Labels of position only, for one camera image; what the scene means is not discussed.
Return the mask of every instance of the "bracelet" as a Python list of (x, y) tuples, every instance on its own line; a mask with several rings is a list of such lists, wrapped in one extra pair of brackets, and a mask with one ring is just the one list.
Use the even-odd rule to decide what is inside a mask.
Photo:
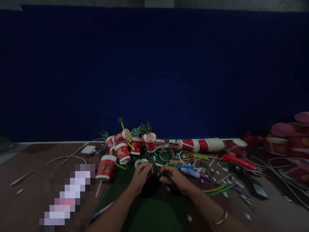
[(202, 199), (203, 199), (203, 196), (204, 196), (204, 192), (203, 192), (203, 190), (202, 190), (202, 195), (201, 195), (201, 198), (200, 198), (200, 200), (199, 200), (199, 204), (197, 205), (197, 209), (200, 208), (200, 205), (201, 205), (201, 201), (202, 201)]
[(212, 224), (214, 227), (216, 227), (216, 226), (218, 226), (218, 225), (221, 225), (221, 224), (225, 221), (225, 219), (228, 217), (228, 212), (226, 211), (225, 208), (223, 208), (223, 209), (224, 209), (224, 216), (223, 216), (223, 219), (222, 219), (221, 221), (217, 222), (217, 223), (211, 222), (211, 224)]

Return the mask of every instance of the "blue backdrop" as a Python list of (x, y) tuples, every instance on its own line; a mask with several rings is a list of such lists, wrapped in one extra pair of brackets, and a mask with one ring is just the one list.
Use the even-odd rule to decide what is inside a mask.
[(23, 6), (0, 11), (0, 134), (77, 141), (266, 133), (308, 111), (309, 14)]

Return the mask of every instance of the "hand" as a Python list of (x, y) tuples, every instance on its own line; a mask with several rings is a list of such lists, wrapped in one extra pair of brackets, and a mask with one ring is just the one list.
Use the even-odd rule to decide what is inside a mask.
[(154, 173), (152, 167), (153, 164), (148, 164), (148, 162), (144, 162), (137, 166), (134, 176), (128, 187), (128, 189), (130, 189), (130, 191), (134, 194), (135, 197), (137, 197), (141, 193), (142, 187), (144, 186), (146, 180), (151, 174)]
[[(178, 171), (177, 168), (175, 167), (163, 166), (160, 171), (162, 173), (164, 172), (168, 173), (168, 175), (175, 182), (178, 190), (181, 191), (181, 193), (185, 196), (189, 194), (189, 190), (197, 188), (183, 174), (181, 174), (180, 171)], [(163, 185), (166, 186), (168, 191), (171, 191), (171, 188), (169, 187), (169, 185), (173, 185), (173, 183), (167, 177), (161, 176), (159, 181), (163, 183)]]

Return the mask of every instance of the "scissors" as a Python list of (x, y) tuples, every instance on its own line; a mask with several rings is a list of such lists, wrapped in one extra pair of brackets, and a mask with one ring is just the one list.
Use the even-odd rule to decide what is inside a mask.
[(154, 163), (154, 166), (157, 168), (157, 170), (159, 171), (159, 173), (160, 173), (162, 176), (168, 178), (168, 179), (173, 183), (173, 186), (171, 186), (171, 190), (177, 190), (177, 187), (176, 187), (175, 182), (171, 179), (171, 177), (168, 175), (168, 173), (164, 173), (164, 174), (163, 174), (163, 173), (161, 172), (160, 168), (155, 164), (155, 162), (154, 162), (154, 160), (151, 158), (151, 156), (149, 156), (149, 158), (150, 158), (150, 160)]

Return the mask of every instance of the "red cup with printed design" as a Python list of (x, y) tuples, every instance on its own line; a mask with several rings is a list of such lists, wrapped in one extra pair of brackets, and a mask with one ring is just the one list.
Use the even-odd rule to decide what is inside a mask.
[(288, 140), (282, 138), (265, 138), (266, 151), (274, 154), (286, 156), (288, 155)]
[(208, 145), (208, 142), (205, 139), (198, 140), (198, 142), (199, 142), (199, 145), (200, 145), (200, 149), (199, 149), (198, 152), (206, 152), (206, 151), (208, 151), (209, 145)]
[(126, 143), (120, 143), (115, 147), (116, 155), (121, 165), (131, 160), (129, 149)]
[(194, 142), (193, 140), (178, 140), (179, 148), (182, 150), (193, 151)]
[(133, 154), (133, 155), (140, 155), (141, 154), (142, 145), (143, 145), (142, 138), (132, 137), (132, 147), (134, 147), (134, 150), (131, 149), (130, 153)]
[(104, 155), (101, 158), (101, 162), (97, 171), (96, 179), (101, 179), (102, 181), (108, 181), (117, 157), (112, 155)]
[(149, 134), (144, 134), (144, 141), (145, 141), (145, 146), (146, 150), (151, 153), (155, 152), (155, 139), (156, 139), (156, 134), (155, 133), (149, 133)]
[(122, 142), (127, 142), (131, 139), (132, 139), (131, 132), (128, 129), (124, 129), (119, 134), (115, 135), (115, 137), (113, 137), (113, 143), (118, 144)]
[(225, 151), (233, 156), (241, 157), (246, 151), (247, 143), (240, 139), (233, 139), (226, 147)]
[(106, 146), (108, 146), (109, 151), (112, 151), (112, 149), (114, 148), (114, 143), (113, 143), (113, 138), (115, 137), (115, 135), (109, 136), (106, 139)]
[(291, 136), (289, 139), (290, 154), (294, 157), (309, 157), (309, 136)]

